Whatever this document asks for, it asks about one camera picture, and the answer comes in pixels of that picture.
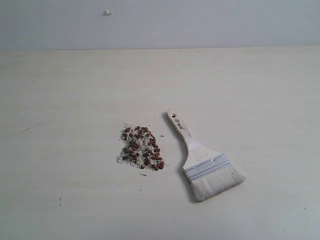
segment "white wall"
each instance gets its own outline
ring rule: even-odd
[[[0,0],[0,50],[318,44],[320,0]]]

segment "pile of pebbles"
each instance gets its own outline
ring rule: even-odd
[[[127,163],[141,169],[155,171],[165,167],[156,138],[146,126],[127,126],[121,138],[126,147],[117,158],[118,163]]]

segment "brush handle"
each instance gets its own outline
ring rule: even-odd
[[[169,110],[167,115],[175,130],[179,133],[180,137],[184,140],[187,146],[192,143],[194,138],[191,136],[191,133],[178,113],[175,110]]]

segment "table surface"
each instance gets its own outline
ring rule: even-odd
[[[169,109],[246,181],[196,203]],[[0,239],[320,239],[319,109],[320,46],[1,52]],[[124,123],[170,166],[117,164]]]

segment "paintbrush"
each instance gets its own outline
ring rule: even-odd
[[[197,201],[211,198],[245,180],[245,176],[232,167],[223,153],[211,150],[195,140],[176,111],[169,110],[167,115],[186,144],[188,154],[183,170]]]

